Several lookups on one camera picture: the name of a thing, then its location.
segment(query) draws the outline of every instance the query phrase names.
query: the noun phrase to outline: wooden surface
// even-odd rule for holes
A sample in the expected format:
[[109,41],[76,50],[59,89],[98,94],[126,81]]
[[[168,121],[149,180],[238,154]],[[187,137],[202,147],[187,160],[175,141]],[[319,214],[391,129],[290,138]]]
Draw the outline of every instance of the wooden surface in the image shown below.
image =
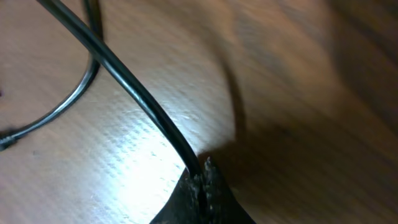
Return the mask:
[[[106,43],[257,223],[398,222],[396,1],[101,2]],[[6,129],[66,96],[87,52],[35,1],[0,0],[0,30]],[[0,223],[148,223],[183,168],[102,69],[0,153]]]

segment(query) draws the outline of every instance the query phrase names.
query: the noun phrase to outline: wooden table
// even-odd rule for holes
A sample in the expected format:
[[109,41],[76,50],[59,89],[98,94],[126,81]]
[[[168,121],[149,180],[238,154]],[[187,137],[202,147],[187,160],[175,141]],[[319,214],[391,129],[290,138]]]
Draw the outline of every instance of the wooden table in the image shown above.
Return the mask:
[[[64,1],[82,16],[80,1]],[[398,3],[101,1],[106,43],[257,223],[398,222]],[[87,51],[0,0],[0,128],[76,85]],[[105,69],[0,153],[0,223],[148,223],[184,169]]]

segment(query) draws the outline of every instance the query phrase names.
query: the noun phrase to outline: cable end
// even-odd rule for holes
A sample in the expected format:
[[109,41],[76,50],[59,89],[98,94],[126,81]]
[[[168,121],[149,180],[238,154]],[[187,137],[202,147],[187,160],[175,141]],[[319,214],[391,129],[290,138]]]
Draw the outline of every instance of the cable end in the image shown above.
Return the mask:
[[0,131],[0,152],[15,144],[17,140],[12,136],[11,131]]

